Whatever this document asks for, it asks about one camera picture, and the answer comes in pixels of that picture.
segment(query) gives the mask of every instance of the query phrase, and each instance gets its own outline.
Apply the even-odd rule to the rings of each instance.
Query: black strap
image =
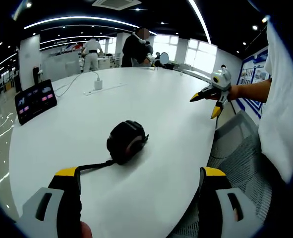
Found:
[[[101,164],[92,164],[92,165],[82,165],[82,166],[78,166],[78,170],[82,171],[82,170],[89,170],[89,169],[101,169],[107,166],[111,166],[113,164],[115,164],[116,162],[114,160],[108,160],[105,161],[104,163]]]

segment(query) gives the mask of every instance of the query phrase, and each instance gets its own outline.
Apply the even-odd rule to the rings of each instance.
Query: person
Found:
[[[145,46],[145,39],[149,37],[150,31],[148,29],[138,28],[126,39],[122,50],[122,67],[142,66],[150,63]]]
[[[267,26],[267,39],[264,68],[271,79],[232,86],[228,100],[247,98],[266,103],[258,129],[262,154],[288,183],[293,175],[293,61],[271,23]]]
[[[160,56],[161,56],[161,54],[159,53],[159,52],[156,52],[156,60],[158,60],[158,61],[156,61],[155,63],[154,63],[154,66],[155,67],[162,67],[162,64],[160,63],[160,61],[159,61],[159,59],[160,59]]]
[[[150,53],[152,55],[154,50],[153,50],[153,47],[151,46],[151,43],[149,41],[147,41],[145,43],[145,47],[146,47],[147,53]]]
[[[85,62],[83,65],[83,72],[87,73],[90,70],[90,67],[93,68],[94,71],[98,70],[98,49],[100,53],[103,53],[101,45],[94,38],[87,41],[81,50],[81,54],[85,54]]]
[[[158,60],[160,58],[161,54],[159,52],[156,52],[156,60]]]

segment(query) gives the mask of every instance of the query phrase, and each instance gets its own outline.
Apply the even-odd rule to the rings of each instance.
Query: air conditioner vent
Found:
[[[95,0],[92,6],[105,7],[113,10],[123,10],[140,4],[138,0]]]

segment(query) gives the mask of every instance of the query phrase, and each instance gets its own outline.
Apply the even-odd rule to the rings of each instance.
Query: black shirt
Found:
[[[147,48],[145,44],[139,42],[134,36],[129,36],[123,46],[122,67],[132,67],[131,58],[135,58],[138,63],[143,63],[147,56]]]

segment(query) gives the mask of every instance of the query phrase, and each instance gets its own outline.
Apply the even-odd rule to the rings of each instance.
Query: ceiling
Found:
[[[11,15],[15,13],[21,1],[0,2],[0,9],[2,9],[0,12],[0,42],[2,42],[0,62],[14,54],[20,41],[31,37],[33,33],[40,34],[41,42],[44,42],[81,35],[116,36],[118,32],[133,30],[131,26],[89,19],[53,21],[24,30],[25,26],[35,22],[63,16],[110,18],[147,27],[158,34],[175,35],[177,32],[181,38],[207,41],[203,27],[187,0],[176,1],[174,4],[171,0],[140,1],[142,4],[117,11],[92,6],[93,0],[30,0],[31,8],[26,8],[26,0],[24,0],[22,11],[16,21]],[[267,45],[266,33],[262,31],[266,27],[266,24],[261,21],[264,15],[254,9],[247,0],[234,0],[230,3],[224,0],[195,0],[195,2],[202,13],[211,42],[218,48],[244,59]],[[259,29],[254,31],[252,25],[257,25]]]

